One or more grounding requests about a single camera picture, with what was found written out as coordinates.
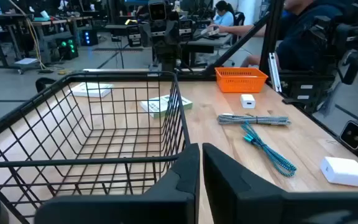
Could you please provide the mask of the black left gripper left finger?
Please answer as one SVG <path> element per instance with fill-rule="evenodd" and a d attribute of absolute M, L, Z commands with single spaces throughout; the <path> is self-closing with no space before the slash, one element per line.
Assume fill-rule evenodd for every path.
<path fill-rule="evenodd" d="M 34 224 L 197 224 L 199 195 L 200 150 L 191 144 L 144 194 L 55 197 Z"/>

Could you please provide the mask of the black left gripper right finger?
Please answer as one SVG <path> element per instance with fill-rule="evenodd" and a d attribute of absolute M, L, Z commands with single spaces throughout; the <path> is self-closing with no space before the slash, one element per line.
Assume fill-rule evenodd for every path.
<path fill-rule="evenodd" d="M 203 172 L 215 224 L 358 224 L 358 192 L 287 192 L 210 143 Z"/>

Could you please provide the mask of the white card reader box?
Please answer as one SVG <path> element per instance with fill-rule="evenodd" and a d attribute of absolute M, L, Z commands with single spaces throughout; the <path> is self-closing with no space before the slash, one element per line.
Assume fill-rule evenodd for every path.
<path fill-rule="evenodd" d="M 157 119 L 165 115 L 171 115 L 179 109 L 179 98 L 174 95 L 163 95 L 140 102 L 141 108 L 152 118 Z"/>

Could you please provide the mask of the large white wall charger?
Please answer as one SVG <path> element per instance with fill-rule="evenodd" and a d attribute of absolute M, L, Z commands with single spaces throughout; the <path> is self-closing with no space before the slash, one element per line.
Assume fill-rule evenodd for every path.
<path fill-rule="evenodd" d="M 358 187 L 358 162 L 355 160 L 325 157 L 320 169 L 329 183 Z"/>

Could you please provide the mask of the small white charger cube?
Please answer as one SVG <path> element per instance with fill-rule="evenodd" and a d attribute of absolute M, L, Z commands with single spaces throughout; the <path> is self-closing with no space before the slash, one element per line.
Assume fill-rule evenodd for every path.
<path fill-rule="evenodd" d="M 253 95 L 243 94 L 241 95 L 241 105 L 243 108 L 254 109 L 255 108 L 255 99 Z"/>

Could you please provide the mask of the black drawer unit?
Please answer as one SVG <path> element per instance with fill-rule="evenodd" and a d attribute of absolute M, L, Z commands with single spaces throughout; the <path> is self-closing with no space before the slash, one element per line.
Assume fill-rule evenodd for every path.
<path fill-rule="evenodd" d="M 126 27 L 127 39 L 130 47 L 140 47 L 141 35 L 138 25 L 131 25 Z"/>
<path fill-rule="evenodd" d="M 193 39 L 194 25 L 191 19 L 179 20 L 179 34 L 183 42 Z"/>

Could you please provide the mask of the grey office desk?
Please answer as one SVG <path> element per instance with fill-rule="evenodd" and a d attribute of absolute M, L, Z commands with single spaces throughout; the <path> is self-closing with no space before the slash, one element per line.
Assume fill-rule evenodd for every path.
<path fill-rule="evenodd" d="M 230 42 L 231 34 L 222 34 L 218 39 L 191 40 L 189 42 L 182 42 L 181 45 L 181 62 L 183 65 L 188 65 L 191 68 L 205 68 L 207 63 L 196 63 L 196 54 L 213 54 L 214 51 L 223 45 Z"/>

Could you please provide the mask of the person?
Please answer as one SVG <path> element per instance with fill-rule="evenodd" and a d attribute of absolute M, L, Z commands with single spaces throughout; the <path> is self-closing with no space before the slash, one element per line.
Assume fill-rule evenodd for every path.
<path fill-rule="evenodd" d="M 209 26 L 219 29 L 220 33 L 233 34 L 234 10 L 232 5 L 225 0 L 220 0 L 216 3 L 216 9 L 217 15 Z"/>
<path fill-rule="evenodd" d="M 324 47 L 306 31 L 313 26 L 316 16 L 330 19 L 344 13 L 343 0 L 285 0 L 287 14 L 280 18 L 278 37 L 281 42 L 276 51 L 277 67 L 281 70 L 311 70 Z"/>

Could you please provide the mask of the computer with blue lights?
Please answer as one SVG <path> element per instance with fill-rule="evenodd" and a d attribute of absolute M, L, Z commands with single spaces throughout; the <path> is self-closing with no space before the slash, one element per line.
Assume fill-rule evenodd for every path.
<path fill-rule="evenodd" d="M 98 32 L 96 30 L 82 30 L 80 37 L 82 46 L 93 46 L 99 44 Z"/>

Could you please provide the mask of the orange plastic basket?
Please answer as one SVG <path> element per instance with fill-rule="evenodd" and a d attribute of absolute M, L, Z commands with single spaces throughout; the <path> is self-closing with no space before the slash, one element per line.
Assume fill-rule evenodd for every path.
<path fill-rule="evenodd" d="M 254 67 L 216 67 L 216 83 L 223 93 L 260 93 L 268 76 Z"/>

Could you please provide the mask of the white box with printed label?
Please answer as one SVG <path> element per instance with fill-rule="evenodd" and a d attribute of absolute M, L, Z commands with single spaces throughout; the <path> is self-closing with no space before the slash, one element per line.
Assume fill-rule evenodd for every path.
<path fill-rule="evenodd" d="M 82 82 L 74 87 L 71 87 L 69 92 L 71 92 L 73 96 L 103 98 L 111 92 L 113 87 L 113 84 L 108 83 Z"/>

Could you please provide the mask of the computer with green lights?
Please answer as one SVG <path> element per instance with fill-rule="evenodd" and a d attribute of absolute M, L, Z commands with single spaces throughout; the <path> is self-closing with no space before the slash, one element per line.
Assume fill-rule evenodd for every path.
<path fill-rule="evenodd" d="M 78 57 L 78 47 L 73 38 L 57 39 L 56 43 L 62 60 L 71 60 Z"/>

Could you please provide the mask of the grey workshop desk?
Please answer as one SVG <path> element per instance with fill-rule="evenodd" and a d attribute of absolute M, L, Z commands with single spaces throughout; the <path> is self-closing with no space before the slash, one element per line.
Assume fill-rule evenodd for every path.
<path fill-rule="evenodd" d="M 57 39 L 73 37 L 77 45 L 80 44 L 80 32 L 83 30 L 92 30 L 94 27 L 92 16 L 68 17 L 66 19 L 57 19 L 52 21 L 34 21 L 33 27 L 36 30 L 39 42 L 40 57 L 43 63 L 51 63 L 49 44 L 55 43 Z M 54 34 L 45 34 L 45 28 L 55 29 Z"/>

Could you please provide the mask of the silver metal bracket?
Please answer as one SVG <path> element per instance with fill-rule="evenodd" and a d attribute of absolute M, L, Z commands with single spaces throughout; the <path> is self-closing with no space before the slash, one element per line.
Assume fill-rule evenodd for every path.
<path fill-rule="evenodd" d="M 277 66 L 277 60 L 275 57 L 275 53 L 268 54 L 268 64 L 269 64 L 270 79 L 272 82 L 272 87 L 276 92 L 281 93 L 282 86 L 281 86 L 281 81 L 280 81 L 280 75 L 278 72 L 278 66 Z"/>

